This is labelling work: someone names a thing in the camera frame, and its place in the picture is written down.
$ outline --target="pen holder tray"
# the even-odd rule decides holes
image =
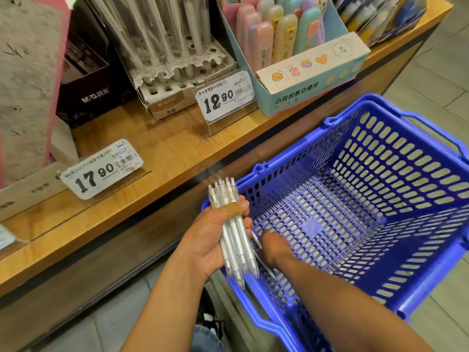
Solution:
[[[381,42],[393,39],[393,38],[397,37],[398,35],[413,29],[417,25],[417,23],[420,21],[420,19],[423,17],[423,15],[427,11],[427,9],[428,9],[428,7],[425,7],[422,11],[420,11],[418,13],[417,16],[410,19],[407,23],[405,23],[405,24],[403,24],[399,27],[396,27],[395,29],[391,29],[391,30],[385,32],[383,35],[381,35],[378,38],[373,38],[373,39],[367,40],[365,42],[365,44],[368,47],[371,48],[371,47],[374,47],[375,45],[377,45]]]

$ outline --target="price number 12.90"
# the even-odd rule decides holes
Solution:
[[[97,170],[97,173],[101,178],[104,178],[108,174],[111,174],[113,171],[114,171],[114,166],[111,163],[109,163],[109,164],[106,164],[106,169],[99,168]],[[85,180],[88,179],[91,186],[96,186],[96,182],[94,181],[94,171],[90,170],[89,172],[84,173],[83,179]],[[75,180],[75,183],[80,187],[80,189],[82,190],[82,193],[88,191],[88,188],[83,184],[80,178],[77,178],[77,180]]]
[[[213,94],[212,97],[210,98],[212,104],[213,104],[213,109],[214,110],[217,110],[221,107],[221,103],[220,103],[220,95],[218,94]],[[230,102],[234,100],[233,99],[233,92],[231,90],[228,90],[228,93],[223,93],[221,94],[221,101],[225,104],[227,102]],[[206,113],[210,113],[212,112],[212,110],[210,109],[210,104],[208,102],[208,99],[205,99],[204,100],[204,103],[205,103],[205,106],[207,107],[207,112]]]

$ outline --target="basket handle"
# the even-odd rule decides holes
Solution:
[[[228,284],[230,285],[231,289],[233,290],[234,294],[238,297],[241,301],[246,312],[249,314],[249,317],[252,319],[254,325],[259,327],[260,329],[269,331],[270,333],[275,334],[280,338],[282,343],[285,345],[285,348],[290,352],[306,352],[304,347],[299,344],[299,341],[294,335],[293,330],[291,329],[290,325],[286,323],[286,321],[282,321],[283,317],[280,317],[275,310],[273,309],[274,302],[269,298],[263,301],[263,304],[272,305],[270,310],[269,317],[272,321],[268,321],[263,319],[257,309],[255,308],[252,301],[249,299],[247,294],[241,290],[235,280],[233,278],[229,278],[226,275],[225,268],[222,269]],[[250,277],[245,275],[246,281],[249,283],[249,280],[254,280],[254,277]],[[257,290],[259,290],[259,286],[257,284],[249,284],[250,289],[254,293],[254,295],[261,296],[257,294]]]
[[[456,148],[458,149],[459,153],[455,152],[453,149],[451,149],[448,146],[444,145],[440,141],[438,143],[440,143],[446,149],[451,151],[451,153],[454,153],[457,156],[459,156],[464,162],[466,162],[466,164],[469,164],[469,152],[468,152],[468,149],[467,149],[466,145],[463,142],[461,142],[459,139],[454,137],[453,135],[449,134],[447,131],[442,130],[440,127],[436,126],[434,123],[428,121],[423,116],[420,116],[419,114],[414,113],[414,112],[399,112],[399,113],[394,113],[394,115],[397,116],[397,117],[400,117],[400,118],[409,117],[409,118],[416,119],[419,122],[421,122],[422,124],[424,124],[426,127],[430,128],[432,131],[438,133],[444,139],[446,139],[447,141],[454,144],[454,146],[456,146]]]

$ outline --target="hand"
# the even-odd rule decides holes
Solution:
[[[243,210],[244,227],[250,238],[252,220],[246,217],[249,214],[249,201],[242,195],[239,199]],[[184,255],[191,257],[192,263],[197,266],[197,270],[205,279],[224,265],[218,241],[226,220],[228,220],[228,211],[225,207],[216,210],[207,207],[197,216],[179,243],[178,249],[184,250]]]
[[[295,256],[285,237],[278,232],[262,231],[261,244],[261,257],[264,258],[265,263],[273,268],[279,269],[278,261],[280,258]]]

